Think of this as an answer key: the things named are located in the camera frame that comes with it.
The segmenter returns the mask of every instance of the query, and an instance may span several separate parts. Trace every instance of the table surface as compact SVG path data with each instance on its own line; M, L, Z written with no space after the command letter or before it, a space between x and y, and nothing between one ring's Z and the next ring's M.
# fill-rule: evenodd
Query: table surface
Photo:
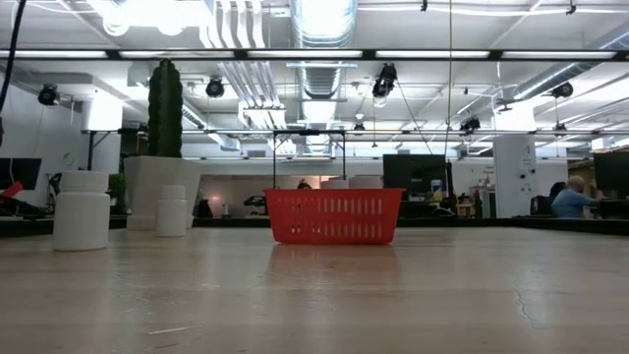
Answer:
M400 229L289 246L268 229L112 231L110 248L0 240L6 353L623 353L629 239Z

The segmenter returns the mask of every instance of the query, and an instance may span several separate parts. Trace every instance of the tall cactus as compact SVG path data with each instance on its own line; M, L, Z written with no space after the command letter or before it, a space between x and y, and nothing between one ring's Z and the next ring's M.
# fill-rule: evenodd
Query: tall cactus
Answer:
M175 65L168 59L159 63L150 78L148 94L148 153L181 157L183 88Z
M157 155L159 142L159 98L161 96L161 70L155 68L148 82L148 154Z

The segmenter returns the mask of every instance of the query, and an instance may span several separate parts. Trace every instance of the white cylinder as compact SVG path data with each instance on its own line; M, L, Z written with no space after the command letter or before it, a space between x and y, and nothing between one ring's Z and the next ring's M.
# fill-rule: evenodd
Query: white cylinder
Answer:
M347 181L343 180L329 180L321 182L322 189L347 189L348 186Z
M186 187L163 186L157 201L155 234L158 237L186 236L187 209Z
M56 251L87 251L107 247L109 176L102 172L72 171L61 177L53 229Z
M381 189L382 180L379 176L356 176L350 178L351 189Z

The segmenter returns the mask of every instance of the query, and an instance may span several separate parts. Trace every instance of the white bottle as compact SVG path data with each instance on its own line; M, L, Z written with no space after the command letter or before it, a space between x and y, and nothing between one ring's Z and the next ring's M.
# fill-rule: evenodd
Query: white bottle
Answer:
M56 251L87 251L107 247L111 198L105 194L109 175L72 171L61 176L53 247Z

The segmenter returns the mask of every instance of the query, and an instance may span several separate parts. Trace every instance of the blue shirt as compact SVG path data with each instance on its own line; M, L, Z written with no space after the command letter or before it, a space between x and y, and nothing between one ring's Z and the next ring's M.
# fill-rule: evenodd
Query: blue shirt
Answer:
M552 211L557 217L583 218L583 207L595 207L597 203L597 200L567 188L552 202Z

